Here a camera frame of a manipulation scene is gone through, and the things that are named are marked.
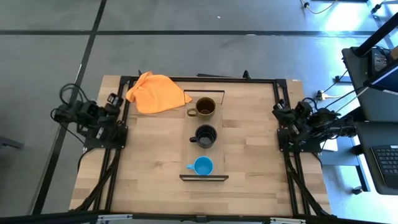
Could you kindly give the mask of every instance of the black mug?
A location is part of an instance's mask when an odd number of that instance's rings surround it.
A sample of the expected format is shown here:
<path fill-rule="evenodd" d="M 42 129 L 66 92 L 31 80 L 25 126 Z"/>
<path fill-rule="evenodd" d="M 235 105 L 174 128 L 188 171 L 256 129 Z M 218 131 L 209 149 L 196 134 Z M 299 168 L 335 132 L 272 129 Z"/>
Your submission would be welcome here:
<path fill-rule="evenodd" d="M 195 137 L 190 137 L 190 142 L 196 142 L 204 149 L 210 148 L 217 139 L 217 131 L 210 125 L 204 124 L 195 131 Z"/>

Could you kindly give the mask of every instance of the mug handle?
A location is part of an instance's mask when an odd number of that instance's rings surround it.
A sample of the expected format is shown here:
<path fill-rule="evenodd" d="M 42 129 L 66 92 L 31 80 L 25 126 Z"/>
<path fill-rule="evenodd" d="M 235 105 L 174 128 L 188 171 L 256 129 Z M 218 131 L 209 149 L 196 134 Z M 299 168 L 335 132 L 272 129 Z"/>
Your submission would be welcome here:
<path fill-rule="evenodd" d="M 198 116 L 198 111 L 197 111 L 196 108 L 188 109 L 188 110 L 187 110 L 187 115 L 188 115 L 188 116 Z"/>

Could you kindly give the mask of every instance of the computer monitor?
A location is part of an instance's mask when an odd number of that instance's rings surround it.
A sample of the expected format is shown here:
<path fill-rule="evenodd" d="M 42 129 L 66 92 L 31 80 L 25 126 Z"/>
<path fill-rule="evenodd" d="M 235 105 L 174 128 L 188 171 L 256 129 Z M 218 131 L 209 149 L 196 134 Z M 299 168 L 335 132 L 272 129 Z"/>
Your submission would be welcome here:
<path fill-rule="evenodd" d="M 388 63 L 382 70 L 366 80 L 363 85 L 398 95 L 398 60 Z"/>

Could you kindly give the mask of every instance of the keyboard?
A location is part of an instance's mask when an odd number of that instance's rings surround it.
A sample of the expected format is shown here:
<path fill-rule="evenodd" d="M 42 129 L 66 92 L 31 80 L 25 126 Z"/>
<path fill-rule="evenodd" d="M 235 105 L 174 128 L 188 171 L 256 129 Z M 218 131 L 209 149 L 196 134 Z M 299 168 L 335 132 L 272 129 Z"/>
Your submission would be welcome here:
<path fill-rule="evenodd" d="M 371 148 L 387 187 L 398 189 L 398 146 L 377 146 Z"/>

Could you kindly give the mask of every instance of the mug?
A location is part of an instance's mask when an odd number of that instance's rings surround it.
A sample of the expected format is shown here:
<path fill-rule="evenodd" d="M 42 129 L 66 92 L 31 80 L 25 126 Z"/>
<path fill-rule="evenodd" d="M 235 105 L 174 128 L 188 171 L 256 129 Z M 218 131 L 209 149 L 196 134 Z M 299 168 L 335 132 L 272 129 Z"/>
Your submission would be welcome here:
<path fill-rule="evenodd" d="M 213 171 L 213 161 L 207 156 L 201 156 L 193 164 L 187 165 L 187 169 L 193 169 L 198 175 L 210 175 Z"/>
<path fill-rule="evenodd" d="M 188 116 L 197 116 L 202 119 L 210 119 L 214 115 L 214 111 L 216 110 L 216 103 L 213 99 L 209 97 L 200 98 L 195 108 L 191 108 L 187 110 Z"/>
<path fill-rule="evenodd" d="M 196 142 L 204 149 L 210 148 L 217 139 L 217 131 L 211 125 L 204 124 L 195 131 L 195 137 L 190 137 L 190 142 Z"/>

